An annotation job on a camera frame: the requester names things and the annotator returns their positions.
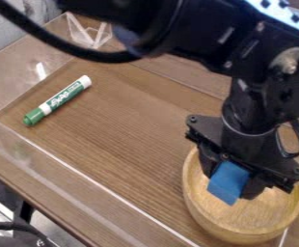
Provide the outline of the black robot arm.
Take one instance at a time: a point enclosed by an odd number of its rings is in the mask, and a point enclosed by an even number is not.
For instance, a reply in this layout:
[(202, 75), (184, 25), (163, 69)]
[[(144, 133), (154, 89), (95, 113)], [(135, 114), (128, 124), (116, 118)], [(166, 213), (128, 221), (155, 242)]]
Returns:
[(231, 77), (219, 117), (192, 115), (208, 192), (227, 204), (284, 192), (299, 182), (295, 153), (279, 128), (299, 140), (299, 15), (287, 0), (56, 0), (69, 12), (112, 24), (136, 58), (164, 54)]

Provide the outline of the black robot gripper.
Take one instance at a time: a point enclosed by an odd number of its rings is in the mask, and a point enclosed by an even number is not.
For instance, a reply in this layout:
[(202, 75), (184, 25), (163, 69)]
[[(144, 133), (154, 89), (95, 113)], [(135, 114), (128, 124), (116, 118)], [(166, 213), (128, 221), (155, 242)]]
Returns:
[(278, 131), (248, 135), (232, 129), (224, 119), (190, 115), (186, 138), (196, 145), (204, 175), (211, 178), (216, 167), (231, 161), (248, 170), (250, 179), (242, 198), (254, 200), (266, 188), (276, 187), (291, 193), (299, 182), (299, 151), (284, 150)]

